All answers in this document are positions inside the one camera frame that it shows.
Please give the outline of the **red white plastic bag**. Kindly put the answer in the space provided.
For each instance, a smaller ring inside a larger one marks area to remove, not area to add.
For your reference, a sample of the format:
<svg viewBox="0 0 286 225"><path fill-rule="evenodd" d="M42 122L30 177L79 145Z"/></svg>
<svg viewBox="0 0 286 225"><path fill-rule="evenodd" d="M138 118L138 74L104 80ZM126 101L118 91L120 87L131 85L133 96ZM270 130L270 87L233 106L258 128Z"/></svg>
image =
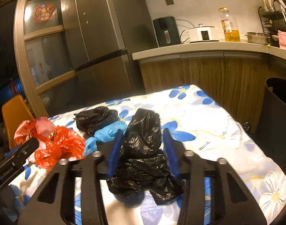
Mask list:
<svg viewBox="0 0 286 225"><path fill-rule="evenodd" d="M28 162L36 164L39 168L51 169L56 163L51 157L52 134L55 125L46 117L23 121L14 134L14 146L26 143L32 137L39 142L39 147L27 158Z"/></svg>

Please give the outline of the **blue plastic glove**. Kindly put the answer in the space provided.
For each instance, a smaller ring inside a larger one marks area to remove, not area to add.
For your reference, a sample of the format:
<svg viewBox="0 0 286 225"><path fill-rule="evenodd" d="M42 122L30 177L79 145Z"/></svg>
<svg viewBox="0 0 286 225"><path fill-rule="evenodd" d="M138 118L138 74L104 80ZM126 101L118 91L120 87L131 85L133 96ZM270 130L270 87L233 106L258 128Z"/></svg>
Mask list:
<svg viewBox="0 0 286 225"><path fill-rule="evenodd" d="M98 141L102 143L112 141L115 138L118 130L122 130L122 132L125 133L127 126L128 125L124 121L116 121L98 130L94 133L93 137L89 137L89 139L85 141L85 149L82 155L88 156L92 152L96 151Z"/></svg>

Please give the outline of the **black plastic bag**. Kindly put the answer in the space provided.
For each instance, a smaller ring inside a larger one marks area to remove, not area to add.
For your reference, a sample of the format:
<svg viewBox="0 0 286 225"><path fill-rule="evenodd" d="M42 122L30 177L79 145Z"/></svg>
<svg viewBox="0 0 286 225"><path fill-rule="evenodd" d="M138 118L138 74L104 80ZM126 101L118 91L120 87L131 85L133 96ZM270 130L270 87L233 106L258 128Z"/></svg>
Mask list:
<svg viewBox="0 0 286 225"><path fill-rule="evenodd" d="M161 137L160 116L138 109L125 131L115 174L107 180L111 193L130 198L149 191L157 205L184 193L184 182L170 173Z"/></svg>
<svg viewBox="0 0 286 225"><path fill-rule="evenodd" d="M93 137L98 130L119 120L118 112L107 107L100 106L95 109L82 111L75 114L77 128Z"/></svg>

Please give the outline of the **black round trash bin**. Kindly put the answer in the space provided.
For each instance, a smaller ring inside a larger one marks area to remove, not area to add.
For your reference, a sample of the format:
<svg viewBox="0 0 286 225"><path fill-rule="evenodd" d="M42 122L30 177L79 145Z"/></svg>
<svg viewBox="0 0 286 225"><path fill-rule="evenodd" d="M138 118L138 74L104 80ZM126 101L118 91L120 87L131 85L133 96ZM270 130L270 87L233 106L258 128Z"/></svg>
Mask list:
<svg viewBox="0 0 286 225"><path fill-rule="evenodd" d="M286 171L286 79L266 80L256 137L265 154Z"/></svg>

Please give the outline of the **orange chair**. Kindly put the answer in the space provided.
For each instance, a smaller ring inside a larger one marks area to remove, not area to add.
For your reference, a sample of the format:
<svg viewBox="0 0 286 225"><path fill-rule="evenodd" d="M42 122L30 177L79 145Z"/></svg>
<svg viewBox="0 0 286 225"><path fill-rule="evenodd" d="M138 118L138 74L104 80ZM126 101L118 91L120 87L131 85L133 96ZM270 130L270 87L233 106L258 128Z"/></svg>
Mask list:
<svg viewBox="0 0 286 225"><path fill-rule="evenodd" d="M14 148L14 134L19 125L25 120L33 120L35 117L28 109L23 97L19 94L2 106L2 116L8 137L9 149Z"/></svg>

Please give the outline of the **floral blue white tablecloth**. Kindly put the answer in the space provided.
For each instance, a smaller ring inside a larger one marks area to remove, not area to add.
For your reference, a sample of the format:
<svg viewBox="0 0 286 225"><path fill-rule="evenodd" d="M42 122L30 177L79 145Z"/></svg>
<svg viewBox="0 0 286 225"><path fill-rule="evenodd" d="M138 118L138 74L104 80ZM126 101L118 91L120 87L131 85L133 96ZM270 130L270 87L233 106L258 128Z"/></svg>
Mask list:
<svg viewBox="0 0 286 225"><path fill-rule="evenodd" d="M272 224L281 212L286 212L286 175L279 161L271 159L249 137L240 123L212 98L195 85L179 86L153 94L109 100L74 111L52 114L56 126L65 126L87 139L77 129L74 115L88 109L106 106L118 112L121 121L129 124L139 109L149 109L160 115L161 128L167 128L172 137L183 142L186 149L201 158L216 161L225 158L236 170L261 208L267 224ZM9 185L10 208L8 218L17 222L31 196L45 179L47 172L27 161L23 172ZM167 205L156 205L151 193L141 195L136 205L118 200L106 181L101 183L103 201L109 224L176 224L183 195Z"/></svg>

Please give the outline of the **wooden glass door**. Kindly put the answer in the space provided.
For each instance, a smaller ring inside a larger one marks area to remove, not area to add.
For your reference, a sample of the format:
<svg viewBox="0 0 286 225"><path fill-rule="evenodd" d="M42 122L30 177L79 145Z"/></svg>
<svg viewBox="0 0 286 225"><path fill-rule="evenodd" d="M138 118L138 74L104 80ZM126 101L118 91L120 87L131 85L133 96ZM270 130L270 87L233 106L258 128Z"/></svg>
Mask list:
<svg viewBox="0 0 286 225"><path fill-rule="evenodd" d="M53 4L47 22L35 22L37 6ZM53 116L77 107L78 81L65 38L61 0L17 0L14 51L19 77L35 116Z"/></svg>

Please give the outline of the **red floral door decoration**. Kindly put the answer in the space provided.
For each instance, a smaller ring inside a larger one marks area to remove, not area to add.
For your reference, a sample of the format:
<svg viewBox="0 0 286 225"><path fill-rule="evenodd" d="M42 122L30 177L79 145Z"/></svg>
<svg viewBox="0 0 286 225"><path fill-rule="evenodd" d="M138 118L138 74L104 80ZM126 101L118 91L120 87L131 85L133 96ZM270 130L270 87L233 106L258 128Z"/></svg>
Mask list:
<svg viewBox="0 0 286 225"><path fill-rule="evenodd" d="M53 4L42 4L36 7L33 19L35 22L47 22L55 13Z"/></svg>

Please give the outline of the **white rice cooker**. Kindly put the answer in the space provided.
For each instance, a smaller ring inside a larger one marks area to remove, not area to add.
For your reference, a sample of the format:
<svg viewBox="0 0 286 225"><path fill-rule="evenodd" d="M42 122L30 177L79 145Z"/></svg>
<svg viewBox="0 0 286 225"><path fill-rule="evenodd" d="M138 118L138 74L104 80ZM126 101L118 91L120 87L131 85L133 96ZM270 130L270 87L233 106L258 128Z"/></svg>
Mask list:
<svg viewBox="0 0 286 225"><path fill-rule="evenodd" d="M214 26L199 24L197 27L189 29L188 34L189 43L219 41L218 30Z"/></svg>

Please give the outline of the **pink utensil holder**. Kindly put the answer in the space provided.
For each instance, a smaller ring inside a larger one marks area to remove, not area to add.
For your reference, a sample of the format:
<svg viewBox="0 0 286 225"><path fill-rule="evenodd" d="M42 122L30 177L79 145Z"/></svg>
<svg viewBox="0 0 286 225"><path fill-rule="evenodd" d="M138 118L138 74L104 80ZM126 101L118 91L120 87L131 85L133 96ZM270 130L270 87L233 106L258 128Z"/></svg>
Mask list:
<svg viewBox="0 0 286 225"><path fill-rule="evenodd" d="M286 49L286 32L278 31L279 46Z"/></svg>

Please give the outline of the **cooking oil bottle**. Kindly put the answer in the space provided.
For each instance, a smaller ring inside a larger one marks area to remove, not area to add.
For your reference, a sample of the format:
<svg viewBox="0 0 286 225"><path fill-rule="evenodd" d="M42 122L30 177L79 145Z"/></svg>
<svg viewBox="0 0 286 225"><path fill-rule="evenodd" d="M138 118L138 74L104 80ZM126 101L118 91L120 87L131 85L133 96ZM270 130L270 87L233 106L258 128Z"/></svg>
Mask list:
<svg viewBox="0 0 286 225"><path fill-rule="evenodd" d="M240 42L240 35L235 18L230 14L228 8L219 8L221 13L221 24L226 42Z"/></svg>

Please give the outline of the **dark grey refrigerator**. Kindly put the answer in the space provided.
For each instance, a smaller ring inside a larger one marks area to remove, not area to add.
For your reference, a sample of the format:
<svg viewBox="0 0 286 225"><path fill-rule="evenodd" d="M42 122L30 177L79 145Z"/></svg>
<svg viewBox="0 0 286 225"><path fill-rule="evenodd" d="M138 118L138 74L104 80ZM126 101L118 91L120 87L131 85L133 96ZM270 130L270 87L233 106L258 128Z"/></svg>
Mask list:
<svg viewBox="0 0 286 225"><path fill-rule="evenodd" d="M157 46L145 0L61 0L64 32L85 103L145 94L136 52Z"/></svg>

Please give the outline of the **black air fryer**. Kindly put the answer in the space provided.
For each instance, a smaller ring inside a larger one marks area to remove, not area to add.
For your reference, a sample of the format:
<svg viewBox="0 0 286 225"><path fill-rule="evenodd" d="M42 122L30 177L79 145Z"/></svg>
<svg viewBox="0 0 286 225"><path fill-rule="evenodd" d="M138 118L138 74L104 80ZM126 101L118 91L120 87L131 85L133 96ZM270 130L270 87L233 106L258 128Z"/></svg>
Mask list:
<svg viewBox="0 0 286 225"><path fill-rule="evenodd" d="M154 19L153 25L160 47L178 45L181 43L176 20L173 16Z"/></svg>

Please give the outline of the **black dish rack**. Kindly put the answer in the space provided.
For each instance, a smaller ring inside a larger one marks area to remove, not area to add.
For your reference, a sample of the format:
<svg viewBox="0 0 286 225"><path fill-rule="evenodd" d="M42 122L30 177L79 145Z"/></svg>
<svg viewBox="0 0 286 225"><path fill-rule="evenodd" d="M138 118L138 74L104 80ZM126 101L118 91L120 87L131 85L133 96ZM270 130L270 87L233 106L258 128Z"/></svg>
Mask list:
<svg viewBox="0 0 286 225"><path fill-rule="evenodd" d="M260 0L258 9L262 29L268 34L268 43L279 47L278 32L286 33L286 8L279 0Z"/></svg>

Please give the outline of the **wall socket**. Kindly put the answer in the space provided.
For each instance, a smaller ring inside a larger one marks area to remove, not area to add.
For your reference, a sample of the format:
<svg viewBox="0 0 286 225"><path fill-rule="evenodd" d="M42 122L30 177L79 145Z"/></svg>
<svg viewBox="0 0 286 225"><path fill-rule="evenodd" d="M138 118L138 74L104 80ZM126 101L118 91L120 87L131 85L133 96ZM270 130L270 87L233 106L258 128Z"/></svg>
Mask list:
<svg viewBox="0 0 286 225"><path fill-rule="evenodd" d="M174 0L165 0L167 6L171 6L174 4Z"/></svg>

